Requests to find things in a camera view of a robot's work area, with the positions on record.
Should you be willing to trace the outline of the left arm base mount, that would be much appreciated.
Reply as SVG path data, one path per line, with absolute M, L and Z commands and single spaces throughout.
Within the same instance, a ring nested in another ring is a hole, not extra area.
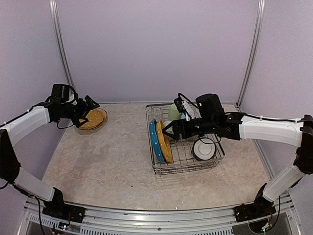
M 84 207 L 65 203 L 61 191 L 55 191 L 51 201 L 44 201 L 43 214 L 68 222 L 82 223 L 85 212 Z

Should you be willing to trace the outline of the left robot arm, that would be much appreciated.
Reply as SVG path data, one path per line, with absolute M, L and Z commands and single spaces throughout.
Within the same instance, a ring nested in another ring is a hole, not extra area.
M 99 104 L 88 95 L 79 98 L 72 86 L 54 84 L 51 95 L 44 102 L 1 124 L 0 178 L 7 184 L 43 200 L 57 217 L 65 217 L 68 214 L 68 206 L 64 203 L 62 192 L 23 169 L 14 147 L 38 128 L 52 122 L 58 123 L 62 119 L 70 120 L 79 128 L 87 123 L 87 114 L 98 107 Z

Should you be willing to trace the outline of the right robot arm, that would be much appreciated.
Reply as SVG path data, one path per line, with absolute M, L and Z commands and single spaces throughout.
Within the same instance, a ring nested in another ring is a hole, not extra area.
M 174 100 L 185 119 L 172 121 L 162 129 L 163 134 L 178 140 L 192 136 L 216 134 L 230 140 L 263 140 L 285 143 L 296 147 L 294 162 L 265 184 L 258 192 L 250 213 L 261 217 L 273 202 L 305 175 L 313 172 L 313 118 L 268 118 L 241 112 L 225 112 L 217 94 L 204 94 L 196 98 L 200 117 L 192 118 L 183 104 L 183 95 Z

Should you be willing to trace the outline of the small yellow dotted plate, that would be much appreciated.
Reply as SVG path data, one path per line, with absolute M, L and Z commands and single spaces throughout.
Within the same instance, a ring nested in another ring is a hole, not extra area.
M 156 123 L 156 132 L 158 137 L 158 142 L 163 154 L 163 157 L 167 163 L 173 163 L 173 154 L 171 150 L 170 140 L 167 135 L 164 135 L 162 129 L 164 128 L 164 124 L 160 119 Z

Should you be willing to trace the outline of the blue dotted plate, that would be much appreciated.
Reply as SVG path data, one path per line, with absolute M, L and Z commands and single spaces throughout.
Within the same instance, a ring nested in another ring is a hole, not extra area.
M 154 153 L 155 153 L 158 161 L 160 163 L 166 163 L 165 158 L 164 158 L 162 151 L 161 151 L 161 148 L 160 148 L 159 141 L 158 141 L 157 132 L 156 132 L 156 123 L 157 122 L 155 119 L 151 120 L 151 122 L 149 124 L 149 134 L 150 134 L 153 150 L 154 150 Z

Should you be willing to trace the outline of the large yellow dotted plate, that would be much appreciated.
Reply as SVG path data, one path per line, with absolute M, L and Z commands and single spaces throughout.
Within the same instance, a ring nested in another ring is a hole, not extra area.
M 100 126 L 105 120 L 105 113 L 100 109 L 91 110 L 87 116 L 89 122 L 83 124 L 80 129 L 82 130 L 93 130 Z

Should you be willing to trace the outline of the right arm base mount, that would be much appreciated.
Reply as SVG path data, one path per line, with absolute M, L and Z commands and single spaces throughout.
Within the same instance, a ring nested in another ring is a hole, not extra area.
M 276 213 L 273 203 L 250 203 L 242 204 L 233 208 L 236 222 L 243 222 L 268 216 Z

